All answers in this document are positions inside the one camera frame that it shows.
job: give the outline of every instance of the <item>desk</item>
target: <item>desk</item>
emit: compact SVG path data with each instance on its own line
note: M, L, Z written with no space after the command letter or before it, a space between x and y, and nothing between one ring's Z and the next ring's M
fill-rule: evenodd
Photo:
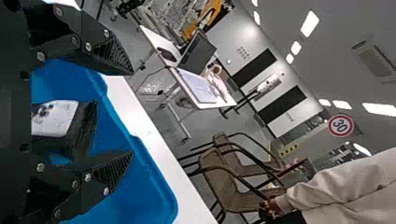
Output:
M176 224L216 224L201 196L179 165L143 106L139 103L124 77L103 76L107 97L121 121L148 148L169 187L177 198Z
M208 103L200 103L198 99L195 97L195 95L192 93L191 89L188 87L184 79L181 77L181 75L178 73L176 70L176 67L178 63L181 60L181 54L178 51L177 47L175 44L160 36L157 35L156 33L150 31L148 28L144 26L139 26L141 32L143 33L144 37L147 39L147 41L150 43L152 46L152 50L148 54L148 56L144 59L142 63L144 64L154 53L157 54L157 56L160 58L160 61L163 63L164 67L169 71L171 76L175 79L176 84L168 91L166 94L168 97L161 103L161 108L168 107L170 111L172 112L173 116L175 117L177 123L180 125L181 129L183 130L184 134L186 134L186 138L183 139L183 142L186 142L191 139L191 135L187 128L183 124L183 120L186 119L189 115L191 115L193 112L196 110L204 110L204 109L215 109L215 108L222 108L222 107L228 107L228 106L234 106L236 105L236 101L233 99L233 97L230 95L230 93L227 92L227 94L224 96L224 99L221 96L218 96L217 102L215 104L208 104ZM157 48L163 48L167 49L170 52L173 53L177 61L171 62L169 60L166 60L161 53L157 50ZM192 102L194 108L183 118L180 118L176 112L176 110L172 107L170 104L171 101L176 97L176 95L180 92L183 91L186 96L190 99Z

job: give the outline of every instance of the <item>number 30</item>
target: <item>number 30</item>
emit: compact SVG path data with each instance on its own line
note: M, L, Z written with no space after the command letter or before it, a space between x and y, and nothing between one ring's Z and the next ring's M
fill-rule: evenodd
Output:
M345 121L343 119L335 120L332 123L332 126L334 126L337 130L337 132L341 133L347 129L347 125L345 124Z

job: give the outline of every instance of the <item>ceiling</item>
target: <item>ceiling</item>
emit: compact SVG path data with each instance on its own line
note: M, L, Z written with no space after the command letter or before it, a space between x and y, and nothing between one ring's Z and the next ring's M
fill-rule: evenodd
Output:
M286 56L297 40L303 48L292 67L319 98L344 100L352 110L339 110L356 121L364 135L359 143L372 152L396 146L396 118L368 113L361 103L396 105L396 82L383 85L350 50L364 37L396 63L396 1L394 0L240 0L253 16L261 16L261 28ZM314 32L305 38L300 32L309 10L320 19Z

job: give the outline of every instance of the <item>red circle sign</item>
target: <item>red circle sign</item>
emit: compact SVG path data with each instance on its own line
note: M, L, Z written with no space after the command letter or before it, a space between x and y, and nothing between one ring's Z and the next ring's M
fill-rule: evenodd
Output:
M347 137L355 130L355 123L350 116L336 115L329 120L329 131L336 137Z

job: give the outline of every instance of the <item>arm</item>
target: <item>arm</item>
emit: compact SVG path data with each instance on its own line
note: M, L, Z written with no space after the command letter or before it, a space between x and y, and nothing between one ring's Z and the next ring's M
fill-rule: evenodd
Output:
M370 158L350 161L318 172L276 198L284 211L306 210L331 203L348 203L385 188L396 179L396 147Z

